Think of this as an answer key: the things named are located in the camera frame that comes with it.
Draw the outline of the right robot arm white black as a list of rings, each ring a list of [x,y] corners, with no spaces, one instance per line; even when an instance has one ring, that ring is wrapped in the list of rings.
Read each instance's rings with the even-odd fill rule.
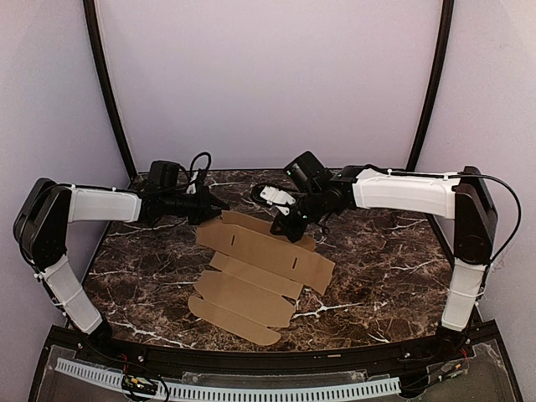
[[[332,173],[311,152],[304,152],[284,171],[296,189],[263,184],[260,199],[278,210],[271,233],[292,243],[309,224],[347,209],[396,209],[453,222],[453,272],[441,320],[430,349],[405,358],[431,362],[455,354],[468,338],[473,309],[484,292],[497,226],[497,210],[479,170],[413,173],[367,164]]]

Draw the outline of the brown cardboard box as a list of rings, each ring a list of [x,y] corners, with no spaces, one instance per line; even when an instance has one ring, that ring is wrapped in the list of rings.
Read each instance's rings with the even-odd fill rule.
[[[188,299],[196,317],[259,346],[281,339],[304,287],[325,294],[335,264],[315,251],[315,241],[292,243],[261,219],[234,212],[201,224],[198,245],[214,251]]]

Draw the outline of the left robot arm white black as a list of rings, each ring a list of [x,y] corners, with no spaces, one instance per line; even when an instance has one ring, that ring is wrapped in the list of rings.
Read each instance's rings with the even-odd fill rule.
[[[105,315],[91,302],[69,261],[66,238],[70,224],[108,221],[154,225],[160,218],[185,218],[190,225],[215,219],[229,205],[213,195],[206,169],[185,171],[176,162],[155,161],[147,179],[134,189],[99,188],[56,183],[40,178],[31,189],[13,224],[19,252],[33,269],[53,305],[75,329],[98,348],[112,338]]]

